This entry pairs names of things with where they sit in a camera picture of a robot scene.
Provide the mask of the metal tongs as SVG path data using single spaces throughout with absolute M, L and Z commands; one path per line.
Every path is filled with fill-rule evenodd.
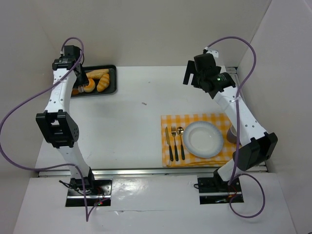
M 78 81 L 78 91 L 79 93 L 84 92 L 84 86 L 89 84 L 88 77 L 86 73 L 82 70 L 80 74 L 77 76 L 77 81 Z

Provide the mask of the sugared orange round cake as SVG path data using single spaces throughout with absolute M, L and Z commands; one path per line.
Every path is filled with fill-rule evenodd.
M 79 92 L 79 89 L 76 89 L 76 88 L 74 88 L 74 89 L 72 89 L 72 93 L 71 93 L 71 95 L 78 95 L 80 92 Z

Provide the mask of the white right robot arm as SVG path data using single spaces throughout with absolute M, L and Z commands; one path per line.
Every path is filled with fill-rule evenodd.
M 236 83 L 221 71 L 213 54 L 201 54 L 188 61 L 183 83 L 209 94 L 237 131 L 240 145 L 233 158 L 214 171 L 215 186 L 232 183 L 234 177 L 270 159 L 278 142 L 276 134 L 269 134 L 255 119 L 238 93 Z

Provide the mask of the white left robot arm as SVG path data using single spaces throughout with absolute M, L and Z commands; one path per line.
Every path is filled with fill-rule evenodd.
M 77 46 L 63 46 L 60 58 L 52 64 L 54 88 L 45 110 L 36 115 L 36 123 L 46 142 L 56 148 L 70 165 L 69 188 L 92 190 L 95 178 L 78 146 L 78 125 L 69 114 L 72 89 L 87 81 L 79 61 L 81 54 L 82 50 Z

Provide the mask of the striped bread roll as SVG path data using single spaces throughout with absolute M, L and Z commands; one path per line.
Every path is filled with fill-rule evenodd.
M 110 84 L 110 76 L 108 73 L 103 74 L 97 84 L 97 91 L 103 92 Z

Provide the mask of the long flat pastry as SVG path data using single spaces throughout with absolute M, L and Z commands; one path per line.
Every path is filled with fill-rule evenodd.
M 88 78 L 91 79 L 101 79 L 101 77 L 104 74 L 108 74 L 109 73 L 109 69 L 97 69 L 97 70 L 93 70 L 91 72 L 86 73 Z

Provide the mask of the black baking tray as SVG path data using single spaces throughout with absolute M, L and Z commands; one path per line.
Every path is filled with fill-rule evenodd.
M 100 69 L 108 69 L 108 74 L 110 78 L 110 83 L 106 89 L 104 89 L 102 92 L 97 91 L 97 85 L 99 80 L 95 79 L 95 89 L 91 92 L 82 92 L 82 93 L 76 93 L 73 92 L 71 97 L 88 97 L 88 96 L 96 96 L 96 95 L 110 95 L 117 91 L 117 67 L 115 65 L 98 65 L 98 66 L 87 66 L 83 68 L 85 73 L 93 72 L 93 71 L 99 71 Z

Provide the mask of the purple mug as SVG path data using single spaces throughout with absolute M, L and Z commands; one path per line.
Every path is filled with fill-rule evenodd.
M 230 143 L 236 144 L 237 132 L 233 125 L 228 129 L 226 138 Z

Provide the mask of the white plate blue rim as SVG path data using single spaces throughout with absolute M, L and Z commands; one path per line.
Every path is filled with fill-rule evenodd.
M 212 123 L 196 121 L 184 129 L 183 143 L 194 156 L 212 158 L 221 152 L 224 139 L 221 131 Z

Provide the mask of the yellow checkered cloth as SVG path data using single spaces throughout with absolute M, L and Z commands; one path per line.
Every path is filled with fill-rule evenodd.
M 192 115 L 162 115 L 161 116 L 161 147 L 162 147 L 162 166 L 166 168 L 174 167 L 221 167 L 232 159 L 236 145 L 227 141 L 227 131 L 231 126 L 231 122 L 225 114 L 207 113 Z M 221 152 L 212 158 L 200 158 L 189 153 L 184 147 L 185 160 L 181 158 L 180 136 L 176 136 L 176 144 L 178 150 L 179 161 L 170 161 L 169 146 L 166 142 L 165 128 L 168 127 L 171 148 L 174 148 L 174 139 L 171 134 L 171 126 L 183 127 L 184 129 L 191 123 L 196 121 L 207 121 L 215 125 L 222 133 L 224 144 Z

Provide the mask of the black handled fork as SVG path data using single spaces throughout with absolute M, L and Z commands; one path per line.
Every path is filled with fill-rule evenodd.
M 177 150 L 177 145 L 176 145 L 176 127 L 175 126 L 171 126 L 171 134 L 172 134 L 172 137 L 174 138 L 175 160 L 179 161 L 178 150 Z

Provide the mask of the black handled knife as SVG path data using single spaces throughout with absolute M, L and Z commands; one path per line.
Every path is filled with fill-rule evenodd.
M 171 143 L 170 143 L 170 137 L 169 137 L 168 127 L 165 128 L 165 135 L 166 135 L 166 142 L 167 142 L 167 145 L 169 146 L 170 161 L 173 161 L 173 160 L 174 160 L 174 157 L 173 157 L 173 152 L 172 152 L 172 148 L 171 148 Z

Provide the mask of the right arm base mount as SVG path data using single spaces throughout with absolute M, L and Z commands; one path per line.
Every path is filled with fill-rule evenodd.
M 194 184 L 199 192 L 199 203 L 204 204 L 225 204 L 233 199 L 233 203 L 243 203 L 242 189 L 239 179 L 235 179 L 231 185 L 227 182 L 217 183 L 212 177 L 198 177 Z

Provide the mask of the aluminium front rail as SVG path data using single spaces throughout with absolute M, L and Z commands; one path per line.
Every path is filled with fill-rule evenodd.
M 119 170 L 93 170 L 94 176 L 146 176 L 169 174 L 206 174 L 213 173 L 216 168 L 150 168 L 150 169 L 119 169 Z

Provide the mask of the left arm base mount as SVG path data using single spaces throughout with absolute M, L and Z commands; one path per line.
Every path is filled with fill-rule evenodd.
M 83 207 L 84 198 L 83 190 L 74 188 L 70 183 L 59 181 L 67 189 L 66 207 Z M 111 179 L 99 179 L 94 181 L 94 188 L 86 189 L 86 201 L 88 207 L 97 206 L 110 206 L 111 205 L 111 193 L 112 193 L 112 180 Z

